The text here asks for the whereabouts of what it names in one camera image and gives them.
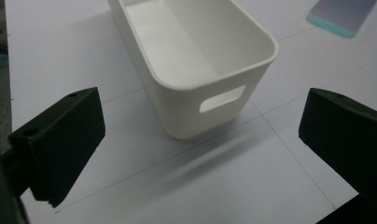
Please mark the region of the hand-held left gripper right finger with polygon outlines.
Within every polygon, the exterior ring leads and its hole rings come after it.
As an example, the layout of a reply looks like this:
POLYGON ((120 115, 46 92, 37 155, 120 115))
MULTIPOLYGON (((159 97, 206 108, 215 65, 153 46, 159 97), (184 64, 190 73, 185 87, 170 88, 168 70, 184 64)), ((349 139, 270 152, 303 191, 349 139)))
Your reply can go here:
POLYGON ((347 96, 309 90, 299 138, 360 195, 377 201, 377 111, 347 96))

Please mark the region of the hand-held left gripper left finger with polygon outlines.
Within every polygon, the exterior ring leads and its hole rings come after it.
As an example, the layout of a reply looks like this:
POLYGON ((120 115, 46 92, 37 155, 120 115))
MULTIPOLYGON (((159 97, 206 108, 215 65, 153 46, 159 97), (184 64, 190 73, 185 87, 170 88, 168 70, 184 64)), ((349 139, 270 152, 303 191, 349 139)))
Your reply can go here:
POLYGON ((36 200, 58 206, 104 137, 98 89, 64 96, 8 137, 13 161, 7 173, 14 194, 30 189, 36 200))

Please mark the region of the white plastic storage bin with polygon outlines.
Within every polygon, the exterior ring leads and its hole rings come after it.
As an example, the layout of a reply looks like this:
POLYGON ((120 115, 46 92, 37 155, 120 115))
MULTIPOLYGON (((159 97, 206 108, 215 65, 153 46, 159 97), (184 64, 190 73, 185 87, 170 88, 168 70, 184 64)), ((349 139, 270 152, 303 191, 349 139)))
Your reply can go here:
POLYGON ((161 125, 189 139, 236 119, 279 53, 236 0, 107 0, 161 125))

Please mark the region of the blue purple phone case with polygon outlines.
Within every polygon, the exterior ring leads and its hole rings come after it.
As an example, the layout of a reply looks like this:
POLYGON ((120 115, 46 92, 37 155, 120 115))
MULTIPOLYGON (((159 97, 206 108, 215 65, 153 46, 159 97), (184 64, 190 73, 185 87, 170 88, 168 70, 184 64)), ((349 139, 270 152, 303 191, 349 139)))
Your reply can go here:
POLYGON ((335 35, 353 38, 376 3, 377 0, 319 0, 306 20, 335 35))

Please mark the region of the white table cover sheet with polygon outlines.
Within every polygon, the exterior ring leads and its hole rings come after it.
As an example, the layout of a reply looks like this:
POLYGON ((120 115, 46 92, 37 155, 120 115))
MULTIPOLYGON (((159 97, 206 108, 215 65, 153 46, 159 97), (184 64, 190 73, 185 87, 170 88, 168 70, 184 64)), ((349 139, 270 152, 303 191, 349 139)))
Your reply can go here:
POLYGON ((355 191, 298 136, 312 87, 377 110, 377 3, 354 38, 311 25, 316 0, 237 0, 279 55, 230 126, 162 129, 106 0, 6 0, 12 124, 97 87, 106 135, 63 203, 32 224, 315 224, 355 191))

